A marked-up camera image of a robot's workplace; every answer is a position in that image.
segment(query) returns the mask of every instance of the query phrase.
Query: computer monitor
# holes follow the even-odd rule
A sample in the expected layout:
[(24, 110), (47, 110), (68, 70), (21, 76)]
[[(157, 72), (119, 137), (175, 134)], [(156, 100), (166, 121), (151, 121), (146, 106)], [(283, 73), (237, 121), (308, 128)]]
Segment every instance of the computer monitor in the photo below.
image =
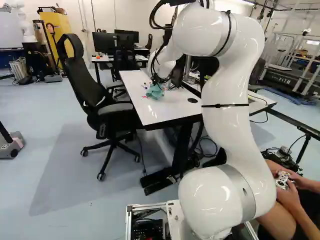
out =
[(115, 41), (117, 36), (113, 33), (92, 32), (94, 49), (96, 52), (113, 54), (115, 51)]
[(135, 40), (132, 34), (117, 33), (117, 47), (122, 49), (134, 49)]
[(139, 32), (138, 31), (127, 31), (127, 30), (120, 30), (120, 29), (115, 29), (114, 30), (115, 34), (127, 34), (127, 35), (133, 35), (133, 40), (137, 44), (139, 43)]
[(181, 87), (182, 81), (184, 79), (185, 64), (186, 64), (186, 55), (184, 54), (182, 57), (180, 57), (176, 61), (175, 67), (172, 70), (171, 83), (176, 88)]

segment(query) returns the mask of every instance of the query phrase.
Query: black office chair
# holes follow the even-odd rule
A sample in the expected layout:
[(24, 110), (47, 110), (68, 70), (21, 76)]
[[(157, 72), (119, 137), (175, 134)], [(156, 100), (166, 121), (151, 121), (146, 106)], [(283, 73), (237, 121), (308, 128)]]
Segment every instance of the black office chair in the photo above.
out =
[(148, 42), (147, 44), (145, 45), (145, 48), (150, 50), (152, 48), (152, 40), (153, 40), (153, 36), (151, 33), (149, 33), (148, 35)]
[(264, 86), (259, 85), (259, 78), (265, 69), (265, 64), (266, 60), (259, 58), (251, 72), (248, 89), (254, 93), (257, 93), (258, 90), (264, 89)]
[[(139, 70), (135, 52), (132, 49), (117, 49), (113, 55), (113, 67), (111, 68), (111, 76), (112, 80), (121, 81), (119, 71), (132, 71), (132, 70)], [(118, 97), (127, 93), (125, 88), (121, 89), (114, 89), (116, 95), (114, 99), (116, 100)]]
[[(65, 40), (67, 39), (73, 47), (73, 57), (67, 55), (65, 48)], [(76, 34), (62, 35), (57, 43), (57, 51), (74, 94), (83, 111), (87, 114), (87, 122), (96, 131), (96, 138), (108, 138), (108, 140), (96, 145), (85, 146), (81, 151), (81, 155), (86, 157), (88, 150), (110, 146), (97, 179), (99, 181), (105, 179), (105, 169), (116, 147), (134, 155), (135, 162), (139, 162), (140, 154), (120, 142), (133, 140), (137, 133), (136, 129), (142, 126), (132, 103), (130, 101), (116, 102), (109, 93), (109, 90), (116, 86), (106, 89), (92, 78), (83, 60), (83, 45)]]

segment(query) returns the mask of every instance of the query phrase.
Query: game controller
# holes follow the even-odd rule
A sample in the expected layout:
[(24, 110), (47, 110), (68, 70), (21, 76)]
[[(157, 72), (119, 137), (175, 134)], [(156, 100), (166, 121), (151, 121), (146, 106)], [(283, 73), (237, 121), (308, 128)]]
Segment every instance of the game controller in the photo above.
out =
[(278, 177), (275, 179), (275, 185), (283, 190), (287, 190), (289, 186), (287, 185), (287, 181), (291, 174), (287, 171), (278, 172)]

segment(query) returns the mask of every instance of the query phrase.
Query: silver band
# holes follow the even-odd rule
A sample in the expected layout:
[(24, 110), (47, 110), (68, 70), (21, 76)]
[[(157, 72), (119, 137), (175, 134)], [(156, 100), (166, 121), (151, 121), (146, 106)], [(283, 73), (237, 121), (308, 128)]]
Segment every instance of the silver band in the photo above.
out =
[(256, 215), (256, 200), (254, 193), (244, 176), (242, 176), (242, 174), (233, 166), (227, 164), (219, 165), (217, 168), (222, 170), (229, 177), (238, 191), (243, 209), (241, 222), (243, 223), (245, 221), (252, 220)]

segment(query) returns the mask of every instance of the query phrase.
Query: black strap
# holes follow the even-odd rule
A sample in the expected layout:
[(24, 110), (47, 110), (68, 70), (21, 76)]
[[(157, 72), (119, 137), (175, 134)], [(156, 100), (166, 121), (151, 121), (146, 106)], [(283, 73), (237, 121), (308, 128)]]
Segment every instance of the black strap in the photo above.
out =
[(230, 18), (230, 13), (231, 11), (228, 10), (225, 12), (226, 15), (228, 16), (228, 19), (229, 19), (229, 32), (228, 32), (228, 36), (226, 37), (226, 40), (223, 44), (223, 46), (220, 48), (220, 50), (214, 55), (214, 56), (217, 56), (219, 53), (221, 53), (221, 51), (225, 48), (225, 46), (227, 45), (228, 41), (229, 41), (229, 38), (230, 38), (230, 34), (231, 34), (231, 28), (232, 28), (232, 24), (231, 24), (231, 18)]
[(225, 107), (246, 107), (249, 106), (248, 103), (243, 103), (243, 104), (214, 104), (214, 105), (202, 105), (202, 108), (225, 108)]

